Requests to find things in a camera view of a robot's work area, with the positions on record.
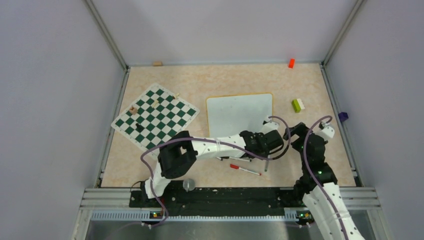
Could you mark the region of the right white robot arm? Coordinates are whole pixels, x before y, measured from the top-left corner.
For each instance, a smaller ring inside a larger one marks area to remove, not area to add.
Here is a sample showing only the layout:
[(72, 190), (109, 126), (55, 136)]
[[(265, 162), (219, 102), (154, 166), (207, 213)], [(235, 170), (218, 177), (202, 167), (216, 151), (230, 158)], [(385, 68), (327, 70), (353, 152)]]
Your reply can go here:
[(298, 137), (290, 145), (301, 159), (302, 176), (293, 187), (293, 200), (308, 208), (325, 240), (362, 240), (364, 237), (343, 201), (338, 180), (326, 162), (326, 144), (334, 134), (334, 128), (325, 122), (320, 123), (317, 132), (303, 122), (286, 130), (285, 140)]

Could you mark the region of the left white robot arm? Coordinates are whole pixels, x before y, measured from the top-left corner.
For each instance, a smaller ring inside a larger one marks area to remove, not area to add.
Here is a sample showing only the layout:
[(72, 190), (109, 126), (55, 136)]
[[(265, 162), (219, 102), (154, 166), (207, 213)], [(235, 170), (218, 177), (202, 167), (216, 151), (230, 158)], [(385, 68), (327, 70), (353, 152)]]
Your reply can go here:
[(218, 138), (192, 137), (184, 130), (157, 146), (157, 164), (144, 182), (141, 200), (149, 207), (156, 206), (171, 180), (184, 176), (196, 161), (213, 158), (267, 160), (283, 147), (283, 138), (275, 129), (267, 133), (244, 130)]

